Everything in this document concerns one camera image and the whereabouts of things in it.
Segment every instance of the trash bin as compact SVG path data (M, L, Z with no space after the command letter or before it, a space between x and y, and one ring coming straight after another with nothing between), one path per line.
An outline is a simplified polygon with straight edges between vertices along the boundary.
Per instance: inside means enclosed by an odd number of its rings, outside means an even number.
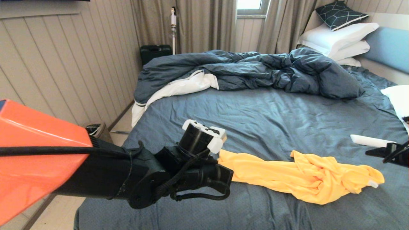
M139 52L144 66L154 58L172 55L172 48L170 45L143 45Z
M111 135L108 132L108 129L104 122L91 122L83 125L83 127L87 130L88 134L104 140L109 143L113 143Z

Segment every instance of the blue bedsheet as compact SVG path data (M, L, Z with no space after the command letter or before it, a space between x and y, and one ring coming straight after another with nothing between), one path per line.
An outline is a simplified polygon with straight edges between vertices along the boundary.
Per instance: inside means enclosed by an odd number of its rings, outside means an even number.
M408 169L366 156L371 147L352 143L350 134L403 143L407 133L388 98L379 89L393 85L363 68L351 72L365 89L353 100L334 100L273 88L240 91L208 89L163 98L153 103L125 141L128 148L142 140L152 152L173 145L186 119L227 130L224 149L254 154L264 160L292 161L290 152L334 156L340 163L369 165L385 183L360 194L317 205L291 194L244 183L231 184L224 201L169 197L133 210L126 201L88 198L78 209L79 230L102 229L382 229L406 230Z

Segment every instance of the pillowcase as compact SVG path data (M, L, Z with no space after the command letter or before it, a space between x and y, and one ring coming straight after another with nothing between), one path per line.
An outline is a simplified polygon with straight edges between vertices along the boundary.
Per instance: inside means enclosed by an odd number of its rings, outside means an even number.
M341 49L340 51L328 57L332 58L332 60L334 61L338 61L338 60L345 59L348 57L357 56L359 54L363 54L368 51L369 51L369 44L366 41L362 40L351 46Z
M338 63L339 65L351 65L351 66L357 66L357 67L362 66L360 61L358 61L355 58L351 58L351 57L338 60L336 61L336 63Z
M337 1L318 7L315 11L332 31L359 23L369 17L368 14L351 10L345 5L344 1Z
M381 92L389 97L396 115L409 134L409 125L404 121L409 116L409 85L392 86L381 90Z
M326 24L322 24L302 34L297 44L311 47L325 56L333 56L341 49L356 44L378 27L377 23L358 23L331 31Z

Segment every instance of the bedding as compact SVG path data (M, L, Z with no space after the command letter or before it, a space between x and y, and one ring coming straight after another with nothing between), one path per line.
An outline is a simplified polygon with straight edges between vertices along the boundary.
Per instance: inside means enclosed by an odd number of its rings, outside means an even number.
M315 50L315 49L313 49L311 47L308 47L308 48L320 53L320 51ZM370 48L369 44L365 40L361 40L361 41L359 41L359 42L357 42L357 43L355 43L355 44L353 44L351 46L348 46L348 47L346 47L344 49L341 49L338 52L333 53L331 55L325 55L325 54L323 54L323 55L327 56L327 57L329 57L332 60L337 62L339 60L346 59L348 57L353 57L353 56L357 56L359 54L366 53L366 52L369 51L369 48Z
M151 104L124 146L144 142L152 152L179 141L186 119L226 129L224 149L252 153L264 160L292 162L296 150L342 164L368 165L379 170L385 183L363 188L326 205L306 203L287 193L244 183L231 184L223 201L169 197L142 210L126 201L87 198L77 211L79 230L95 229L393 229L409 228L408 170L366 156L371 147L351 142L358 134L403 143L407 134L389 99L380 89L395 84L364 68L347 71L364 89L355 99L329 99L286 93L273 87L219 91L213 88ZM201 189L212 192L212 189Z
M325 56L333 56L340 50L361 41L378 27L377 23L358 23L337 31L331 31L324 23L315 29L304 32L297 44L311 47Z
M338 60L337 63L339 65L350 65L350 66L356 66L356 67L362 66L361 62L353 57Z
M355 98L358 81L332 59L310 48L289 54L212 50L153 59L138 78L132 126L155 100L205 90L274 87L328 98Z
M315 10L332 31L359 23L369 17L368 14L351 10L344 1L336 1Z

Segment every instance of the yellow cloth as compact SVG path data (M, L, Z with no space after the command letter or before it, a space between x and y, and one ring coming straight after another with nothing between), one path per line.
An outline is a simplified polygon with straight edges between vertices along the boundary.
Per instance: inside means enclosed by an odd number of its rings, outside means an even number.
M320 205L348 193L358 194L367 185L385 182L382 173L370 166L340 164L334 157L295 150L291 152L295 162L264 161L247 153L223 149L219 155L219 164L234 171L233 181L291 193L297 199Z

